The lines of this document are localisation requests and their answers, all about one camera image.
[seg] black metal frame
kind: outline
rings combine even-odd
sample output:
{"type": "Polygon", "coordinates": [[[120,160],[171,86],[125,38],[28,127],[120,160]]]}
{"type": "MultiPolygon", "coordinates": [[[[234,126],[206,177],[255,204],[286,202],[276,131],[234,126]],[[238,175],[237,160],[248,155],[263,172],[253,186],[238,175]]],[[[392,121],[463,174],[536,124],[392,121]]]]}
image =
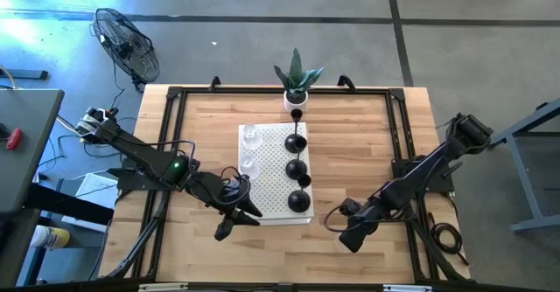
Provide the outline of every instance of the black metal frame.
{"type": "MultiPolygon", "coordinates": [[[[391,141],[393,143],[393,153],[395,160],[402,160],[403,153],[401,151],[401,144],[399,140],[398,129],[396,126],[396,115],[395,115],[395,108],[394,104],[395,101],[398,103],[398,107],[400,110],[400,115],[402,118],[402,131],[404,133],[404,141],[406,144],[406,149],[408,151],[409,158],[413,157],[416,152],[414,149],[414,141],[412,139],[412,131],[410,129],[410,121],[408,116],[408,111],[406,108],[406,100],[404,96],[404,91],[402,88],[356,88],[353,82],[346,76],[341,75],[339,81],[337,83],[339,87],[314,87],[310,89],[310,94],[356,94],[356,95],[363,95],[363,94],[371,94],[371,95],[380,95],[383,96],[385,99],[385,105],[387,109],[387,116],[388,116],[388,125],[389,125],[389,132],[391,135],[391,141]]],[[[160,129],[159,141],[164,141],[167,137],[167,131],[169,128],[169,121],[171,119],[171,112],[172,112],[172,105],[173,102],[178,98],[179,99],[179,108],[178,108],[178,115],[177,120],[175,122],[175,127],[173,130],[173,138],[172,140],[180,139],[181,128],[183,125],[184,113],[185,113],[185,106],[186,106],[186,98],[188,94],[282,94],[284,92],[284,88],[282,86],[277,87],[218,87],[221,86],[221,81],[219,77],[214,77],[210,87],[169,87],[168,93],[166,95],[166,103],[164,109],[164,116],[162,120],[162,127],[160,129]]],[[[172,149],[177,149],[178,145],[174,144],[172,149]]],[[[150,220],[151,211],[153,209],[155,200],[155,192],[148,191],[148,198],[146,199],[146,206],[143,215],[143,223],[141,226],[140,232],[143,231],[147,222],[150,220]]],[[[425,211],[425,204],[424,200],[421,198],[419,201],[421,206],[424,208],[420,215],[425,215],[423,218],[427,221],[427,212],[425,211]]],[[[160,224],[157,228],[155,239],[154,239],[154,246],[152,249],[152,255],[150,259],[150,268],[148,270],[147,276],[151,278],[155,278],[158,270],[158,261],[159,261],[159,254],[161,250],[161,245],[163,242],[163,229],[165,227],[165,223],[160,224]]],[[[409,250],[410,250],[410,261],[412,264],[412,270],[415,282],[420,279],[424,279],[424,273],[422,271],[420,265],[420,257],[418,253],[418,246],[417,240],[415,236],[415,232],[410,225],[410,223],[406,223],[407,229],[407,239],[409,242],[409,250]]],[[[437,278],[438,269],[429,255],[429,265],[430,265],[430,278],[437,278]]],[[[132,277],[140,276],[141,265],[143,261],[144,254],[141,252],[138,255],[138,258],[135,261],[135,264],[132,268],[132,277]]],[[[347,289],[357,286],[355,284],[347,285],[347,284],[336,284],[332,287],[338,287],[339,289],[347,289]]],[[[371,288],[378,288],[380,285],[360,285],[364,289],[371,289],[371,288]]]]}

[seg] desk leg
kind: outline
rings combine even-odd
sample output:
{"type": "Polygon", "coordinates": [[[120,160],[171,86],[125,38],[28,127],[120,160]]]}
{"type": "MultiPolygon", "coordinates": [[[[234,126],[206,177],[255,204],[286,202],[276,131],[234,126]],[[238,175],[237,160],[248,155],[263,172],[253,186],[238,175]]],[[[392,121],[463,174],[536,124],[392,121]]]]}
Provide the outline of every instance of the desk leg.
{"type": "Polygon", "coordinates": [[[64,214],[101,225],[107,225],[113,218],[113,209],[54,191],[39,184],[31,184],[24,206],[64,214]]]}

